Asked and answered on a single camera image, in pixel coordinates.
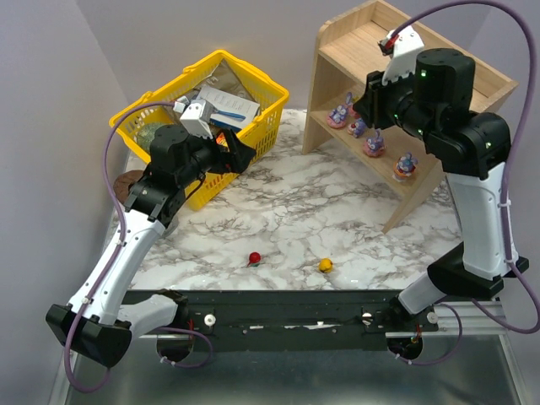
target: wooden shelf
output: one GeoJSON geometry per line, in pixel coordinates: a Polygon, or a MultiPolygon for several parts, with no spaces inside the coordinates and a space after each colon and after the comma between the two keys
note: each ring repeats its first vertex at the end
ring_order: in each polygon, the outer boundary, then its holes
{"type": "MultiPolygon", "coordinates": [[[[444,178],[441,164],[432,155],[425,153],[422,141],[407,135],[398,127],[382,132],[386,152],[379,158],[370,158],[362,148],[369,130],[362,138],[355,139],[347,129],[335,130],[327,125],[328,112],[345,101],[345,95],[362,95],[368,73],[384,71],[389,58],[381,55],[378,41],[386,37],[389,30],[408,20],[408,16],[382,0],[369,0],[335,19],[327,21],[319,30],[316,39],[313,70],[311,74],[308,116],[305,123],[302,152],[308,154],[328,139],[336,138],[350,149],[360,161],[402,199],[383,228],[387,232],[420,205],[444,178]],[[393,166],[397,159],[410,152],[418,159],[417,169],[406,181],[394,180],[393,166]]],[[[414,29],[424,42],[425,48],[454,48],[474,58],[476,70],[472,93],[471,110],[476,112],[497,111],[516,88],[517,82],[507,78],[485,62],[477,59],[459,46],[416,23],[414,29]]]]}
{"type": "MultiPolygon", "coordinates": [[[[414,187],[414,180],[420,176],[422,169],[425,166],[431,167],[436,161],[436,158],[425,153],[424,144],[420,140],[410,137],[398,127],[388,128],[381,133],[385,139],[386,152],[378,158],[371,158],[362,151],[365,139],[375,134],[373,129],[368,130],[365,135],[356,139],[347,132],[346,127],[342,129],[330,128],[327,125],[328,112],[343,103],[348,91],[352,91],[354,95],[361,94],[358,86],[345,90],[340,95],[321,105],[317,110],[311,111],[310,116],[325,131],[344,143],[362,162],[370,166],[375,173],[384,179],[394,192],[401,197],[405,196],[414,187]],[[406,152],[411,152],[418,159],[418,166],[414,174],[407,181],[400,183],[392,177],[393,167],[396,160],[406,152]]],[[[354,119],[350,117],[348,124],[351,122],[354,122],[354,119]]]]}

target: plastic basket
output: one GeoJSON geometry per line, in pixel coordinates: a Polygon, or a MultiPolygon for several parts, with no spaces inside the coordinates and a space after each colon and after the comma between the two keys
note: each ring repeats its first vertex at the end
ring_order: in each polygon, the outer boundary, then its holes
{"type": "MultiPolygon", "coordinates": [[[[203,81],[223,59],[227,61],[255,101],[261,105],[261,114],[256,116],[249,126],[237,134],[243,143],[256,149],[256,156],[251,161],[253,164],[276,143],[281,113],[285,103],[289,99],[289,92],[284,87],[272,81],[263,71],[248,62],[233,57],[224,50],[217,50],[194,65],[186,67],[180,76],[161,89],[145,93],[139,100],[114,115],[109,120],[109,125],[111,127],[115,125],[116,121],[123,114],[137,105],[151,101],[176,100],[203,81]]],[[[144,111],[134,112],[117,130],[118,134],[123,138],[124,143],[144,163],[150,161],[150,156],[136,144],[135,136],[142,127],[151,122],[171,122],[171,120],[162,108],[153,107],[144,111]]],[[[202,208],[237,176],[237,174],[207,174],[206,181],[189,199],[187,202],[188,205],[192,209],[202,208]]],[[[195,181],[186,189],[186,194],[191,192],[196,186],[197,182],[195,181]]]]}

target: screw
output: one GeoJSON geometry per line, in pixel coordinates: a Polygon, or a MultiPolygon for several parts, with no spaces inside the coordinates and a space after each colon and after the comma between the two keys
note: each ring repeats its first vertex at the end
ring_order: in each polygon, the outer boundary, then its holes
{"type": "Polygon", "coordinates": [[[427,316],[428,322],[431,324],[435,324],[439,321],[439,317],[434,312],[430,312],[427,316]]]}
{"type": "Polygon", "coordinates": [[[213,314],[207,314],[204,317],[204,324],[207,327],[213,327],[213,325],[216,323],[216,317],[213,314]]]}
{"type": "Polygon", "coordinates": [[[371,325],[371,322],[373,321],[373,316],[369,312],[364,312],[362,314],[362,323],[366,325],[367,327],[371,325]]]}

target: white marble countertop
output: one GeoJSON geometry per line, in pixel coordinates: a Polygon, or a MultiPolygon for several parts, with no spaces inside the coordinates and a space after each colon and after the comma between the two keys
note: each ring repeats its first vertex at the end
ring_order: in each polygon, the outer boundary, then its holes
{"type": "Polygon", "coordinates": [[[285,110],[276,146],[200,211],[182,208],[131,288],[403,289],[459,242],[443,186],[382,234],[397,195],[336,140],[302,155],[304,124],[304,111],[285,110]],[[252,251],[259,267],[246,267],[252,251]]]}

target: grey wall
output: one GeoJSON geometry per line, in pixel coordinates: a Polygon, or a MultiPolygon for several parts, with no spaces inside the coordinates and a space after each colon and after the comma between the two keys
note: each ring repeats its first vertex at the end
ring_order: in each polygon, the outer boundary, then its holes
{"type": "Polygon", "coordinates": [[[60,360],[45,313],[102,247],[100,154],[127,101],[74,1],[3,2],[0,55],[0,403],[43,405],[60,360]]]}
{"type": "MultiPolygon", "coordinates": [[[[537,16],[540,3],[537,0],[507,0],[528,20],[536,38],[540,37],[537,16]]],[[[501,115],[515,128],[521,114],[525,98],[528,75],[528,55],[523,34],[518,26],[499,10],[490,12],[476,40],[471,45],[471,52],[486,62],[518,80],[519,89],[506,101],[501,115]]],[[[540,42],[537,40],[537,52],[540,42]]],[[[526,126],[526,133],[519,149],[519,159],[511,172],[510,197],[512,201],[512,225],[516,246],[520,254],[531,260],[531,270],[526,278],[540,294],[540,214],[537,206],[540,201],[540,177],[537,160],[540,156],[540,88],[537,87],[532,107],[532,114],[526,126]]],[[[511,323],[527,327],[536,322],[530,298],[517,282],[507,282],[502,294],[503,305],[511,323]]],[[[531,403],[540,403],[540,334],[510,334],[512,347],[516,353],[521,371],[526,379],[528,390],[533,395],[531,403]]]]}
{"type": "MultiPolygon", "coordinates": [[[[414,14],[444,1],[390,3],[414,14]]],[[[224,48],[289,89],[289,106],[305,108],[317,31],[328,19],[362,2],[78,0],[78,5],[130,101],[167,83],[186,65],[224,48]]],[[[467,11],[464,15],[449,10],[425,23],[468,47],[488,10],[469,6],[467,11]]]]}

